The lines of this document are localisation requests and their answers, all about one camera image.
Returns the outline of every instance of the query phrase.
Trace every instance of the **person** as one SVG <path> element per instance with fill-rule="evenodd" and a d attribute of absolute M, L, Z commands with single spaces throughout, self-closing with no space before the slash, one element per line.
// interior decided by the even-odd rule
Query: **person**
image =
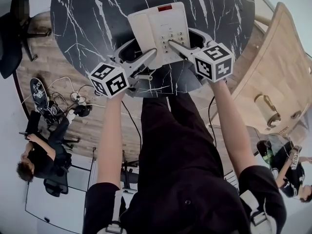
<path fill-rule="evenodd" d="M 291 169 L 293 163 L 292 143 L 289 141 L 273 157 L 272 171 L 277 174 L 276 183 L 279 189 L 287 196 L 309 203 L 312 200 L 312 186 L 303 185 L 305 172 L 302 163 L 312 164 L 312 157 L 299 157 L 299 164 L 295 170 Z"/>
<path fill-rule="evenodd" d="M 257 165 L 225 81 L 211 87 L 244 200 L 225 181 L 220 155 L 190 95 L 179 94 L 168 97 L 171 112 L 166 98 L 143 99 L 138 192 L 126 210 L 119 200 L 123 94 L 118 94 L 106 104 L 97 183 L 86 195 L 84 234 L 247 234 L 257 210 L 270 219 L 272 233 L 281 233 L 286 209 L 275 179 L 270 169 Z M 259 204 L 256 210 L 245 200 L 250 193 L 251 204 Z"/>
<path fill-rule="evenodd" d="M 66 159 L 67 152 L 62 146 L 62 140 L 75 116 L 75 110 L 71 109 L 46 139 L 38 132 L 41 114 L 37 110 L 31 112 L 26 128 L 29 142 L 17 165 L 21 179 L 31 182 L 33 177 L 48 178 L 54 174 L 54 164 Z"/>

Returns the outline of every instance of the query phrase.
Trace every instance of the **white telephone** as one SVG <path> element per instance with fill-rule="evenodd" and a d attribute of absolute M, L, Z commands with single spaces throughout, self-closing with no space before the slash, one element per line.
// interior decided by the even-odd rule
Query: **white telephone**
<path fill-rule="evenodd" d="M 190 47 L 189 30 L 182 2 L 142 10 L 130 14 L 128 20 L 143 54 L 153 48 L 157 49 L 156 58 L 148 66 L 150 69 L 183 60 L 168 43 L 168 40 L 175 40 Z"/>

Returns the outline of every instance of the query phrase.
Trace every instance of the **dark hair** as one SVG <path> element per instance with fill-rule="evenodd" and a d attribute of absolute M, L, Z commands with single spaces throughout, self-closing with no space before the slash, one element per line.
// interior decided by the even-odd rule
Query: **dark hair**
<path fill-rule="evenodd" d="M 22 180 L 25 180 L 27 182 L 33 181 L 34 175 L 26 163 L 24 163 L 24 162 L 18 163 L 16 171 Z"/>
<path fill-rule="evenodd" d="M 312 193 L 307 197 L 307 200 L 304 200 L 302 198 L 300 199 L 302 203 L 309 203 L 311 200 L 312 200 Z"/>

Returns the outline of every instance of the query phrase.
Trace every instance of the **black marble table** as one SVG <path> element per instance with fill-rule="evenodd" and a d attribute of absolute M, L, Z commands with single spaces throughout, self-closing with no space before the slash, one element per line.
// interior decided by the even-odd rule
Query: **black marble table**
<path fill-rule="evenodd" d="M 87 76 L 100 62 L 134 38 L 127 15 L 148 7 L 181 1 L 188 26 L 225 44 L 237 59 L 254 25 L 254 0 L 52 0 L 53 32 L 67 60 Z M 164 65 L 153 80 L 142 80 L 138 97 L 185 93 L 202 86 L 187 61 Z"/>

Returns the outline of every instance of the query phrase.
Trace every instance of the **black pants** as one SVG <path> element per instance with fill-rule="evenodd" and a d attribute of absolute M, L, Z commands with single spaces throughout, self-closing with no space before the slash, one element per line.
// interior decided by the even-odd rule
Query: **black pants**
<path fill-rule="evenodd" d="M 187 159 L 202 156 L 210 149 L 218 165 L 222 163 L 213 145 L 214 139 L 205 126 L 189 94 L 166 98 L 144 98 L 141 123 L 143 145 L 139 156 L 139 187 L 157 179 L 157 173 L 180 169 Z"/>
<path fill-rule="evenodd" d="M 26 128 L 26 132 L 28 134 L 35 134 L 40 139 L 45 141 L 55 150 L 56 159 L 66 159 L 66 150 L 62 146 L 62 141 L 64 139 L 65 133 L 69 126 L 69 121 L 66 117 L 63 118 L 61 123 L 57 126 L 57 128 L 50 134 L 48 139 L 45 139 L 39 132 L 38 132 L 38 124 L 40 120 L 41 114 L 35 111 L 32 111 L 30 114 L 30 118 L 28 121 L 28 125 Z"/>

